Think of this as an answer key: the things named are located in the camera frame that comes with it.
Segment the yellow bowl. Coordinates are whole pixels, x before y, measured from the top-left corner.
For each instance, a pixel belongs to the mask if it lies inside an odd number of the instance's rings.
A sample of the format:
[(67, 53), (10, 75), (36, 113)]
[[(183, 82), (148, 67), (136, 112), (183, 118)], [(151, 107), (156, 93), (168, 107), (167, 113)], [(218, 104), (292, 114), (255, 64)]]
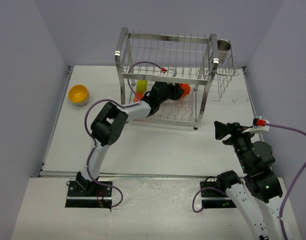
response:
[(73, 104), (84, 102), (89, 96), (89, 91), (84, 85), (75, 85), (70, 88), (68, 98)]

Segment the white floral bowl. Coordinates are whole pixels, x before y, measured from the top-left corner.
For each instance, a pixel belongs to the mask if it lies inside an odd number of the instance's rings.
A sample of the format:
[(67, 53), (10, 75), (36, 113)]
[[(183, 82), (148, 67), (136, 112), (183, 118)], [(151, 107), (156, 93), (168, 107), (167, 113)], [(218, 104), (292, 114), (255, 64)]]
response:
[(83, 107), (83, 106), (86, 106), (89, 102), (89, 99), (90, 97), (87, 96), (84, 100), (82, 100), (81, 102), (75, 102), (75, 101), (72, 101), (70, 100), (70, 103), (73, 105), (73, 106), (76, 106), (76, 107)]

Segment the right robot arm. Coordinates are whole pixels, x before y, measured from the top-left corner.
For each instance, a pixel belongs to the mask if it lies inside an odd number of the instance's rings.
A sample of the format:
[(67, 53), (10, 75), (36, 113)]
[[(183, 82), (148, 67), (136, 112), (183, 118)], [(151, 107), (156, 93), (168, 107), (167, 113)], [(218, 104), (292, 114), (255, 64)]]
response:
[(216, 191), (220, 196), (231, 198), (253, 239), (290, 240), (293, 235), (282, 217), (282, 207), (285, 205), (282, 188), (271, 169), (275, 162), (272, 148), (263, 141), (251, 141), (255, 134), (269, 131), (268, 124), (260, 117), (255, 118), (249, 127), (237, 122), (214, 122), (216, 140), (233, 146), (245, 174), (243, 178), (232, 170), (219, 174)]

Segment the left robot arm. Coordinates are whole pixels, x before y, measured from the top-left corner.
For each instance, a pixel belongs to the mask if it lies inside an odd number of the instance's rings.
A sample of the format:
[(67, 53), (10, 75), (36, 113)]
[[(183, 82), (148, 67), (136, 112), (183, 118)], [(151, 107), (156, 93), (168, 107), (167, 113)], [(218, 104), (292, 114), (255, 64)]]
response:
[(109, 187), (98, 182), (100, 168), (111, 145), (120, 137), (126, 123), (153, 116), (162, 103), (179, 100), (187, 96), (190, 87), (186, 83), (166, 83), (156, 81), (149, 91), (143, 80), (132, 90), (135, 99), (130, 104), (119, 104), (112, 99), (101, 99), (92, 104), (84, 118), (84, 128), (93, 144), (82, 170), (76, 175), (79, 191), (92, 196), (97, 185)]

